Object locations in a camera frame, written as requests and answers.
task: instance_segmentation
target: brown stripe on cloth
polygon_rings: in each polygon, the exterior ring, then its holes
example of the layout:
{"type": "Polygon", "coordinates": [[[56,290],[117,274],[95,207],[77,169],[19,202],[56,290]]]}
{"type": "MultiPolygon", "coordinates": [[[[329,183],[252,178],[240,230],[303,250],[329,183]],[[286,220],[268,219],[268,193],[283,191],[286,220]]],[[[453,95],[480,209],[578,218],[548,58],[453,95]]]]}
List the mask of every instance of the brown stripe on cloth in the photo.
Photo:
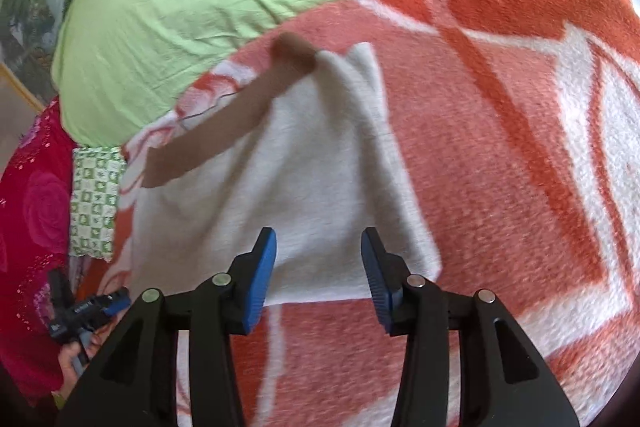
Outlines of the brown stripe on cloth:
{"type": "Polygon", "coordinates": [[[164,185],[230,149],[260,123],[276,97],[312,73],[317,51],[300,36],[280,35],[271,46],[271,68],[229,105],[163,147],[149,149],[142,186],[164,185]]]}

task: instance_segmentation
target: silver screw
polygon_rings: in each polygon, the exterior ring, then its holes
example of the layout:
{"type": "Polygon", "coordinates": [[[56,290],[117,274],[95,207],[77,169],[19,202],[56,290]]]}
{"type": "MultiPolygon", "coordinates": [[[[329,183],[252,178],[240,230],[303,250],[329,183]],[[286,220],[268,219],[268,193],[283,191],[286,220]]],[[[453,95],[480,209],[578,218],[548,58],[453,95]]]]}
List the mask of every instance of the silver screw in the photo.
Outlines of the silver screw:
{"type": "Polygon", "coordinates": [[[216,273],[211,278],[211,282],[216,286],[226,286],[231,282],[231,276],[227,272],[216,273]]]}
{"type": "Polygon", "coordinates": [[[142,300],[145,302],[155,302],[160,297],[160,292],[155,288],[149,288],[142,292],[142,300]]]}
{"type": "Polygon", "coordinates": [[[495,293],[493,293],[491,290],[480,290],[478,292],[478,298],[482,301],[482,302],[486,302],[487,304],[491,304],[492,302],[495,301],[495,293]]]}
{"type": "Polygon", "coordinates": [[[406,283],[409,286],[413,286],[414,288],[422,288],[425,284],[427,284],[427,279],[425,279],[422,275],[412,273],[409,277],[406,278],[406,283]]]}

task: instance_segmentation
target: green checkered pillow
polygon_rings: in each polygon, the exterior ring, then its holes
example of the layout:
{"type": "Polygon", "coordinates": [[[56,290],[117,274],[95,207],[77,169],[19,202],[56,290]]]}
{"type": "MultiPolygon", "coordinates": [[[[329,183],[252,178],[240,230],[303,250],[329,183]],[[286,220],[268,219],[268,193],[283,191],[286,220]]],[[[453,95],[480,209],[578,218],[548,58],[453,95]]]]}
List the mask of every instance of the green checkered pillow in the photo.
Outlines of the green checkered pillow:
{"type": "Polygon", "coordinates": [[[120,147],[74,150],[69,255],[111,260],[118,186],[126,167],[120,147]]]}

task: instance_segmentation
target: magenta fabric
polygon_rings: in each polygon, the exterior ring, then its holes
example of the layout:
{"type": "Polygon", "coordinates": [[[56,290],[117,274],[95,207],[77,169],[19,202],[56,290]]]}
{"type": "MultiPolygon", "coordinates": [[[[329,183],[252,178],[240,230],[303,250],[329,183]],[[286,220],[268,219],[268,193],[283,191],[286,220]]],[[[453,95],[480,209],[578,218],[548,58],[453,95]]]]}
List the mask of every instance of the magenta fabric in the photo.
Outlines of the magenta fabric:
{"type": "Polygon", "coordinates": [[[0,360],[31,401],[62,384],[47,272],[66,265],[75,146],[54,99],[0,180],[0,360]]]}

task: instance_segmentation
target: yellow border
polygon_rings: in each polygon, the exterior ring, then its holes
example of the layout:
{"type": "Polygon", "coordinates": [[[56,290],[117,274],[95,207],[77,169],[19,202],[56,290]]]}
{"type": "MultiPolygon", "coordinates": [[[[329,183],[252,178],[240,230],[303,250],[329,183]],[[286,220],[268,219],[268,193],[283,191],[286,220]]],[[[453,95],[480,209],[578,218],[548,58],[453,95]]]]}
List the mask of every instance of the yellow border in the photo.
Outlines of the yellow border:
{"type": "Polygon", "coordinates": [[[5,78],[9,85],[15,89],[20,97],[28,103],[33,109],[41,113],[44,110],[44,106],[40,103],[35,96],[31,94],[31,91],[24,87],[20,80],[11,72],[4,62],[0,62],[0,78],[5,78]]]}

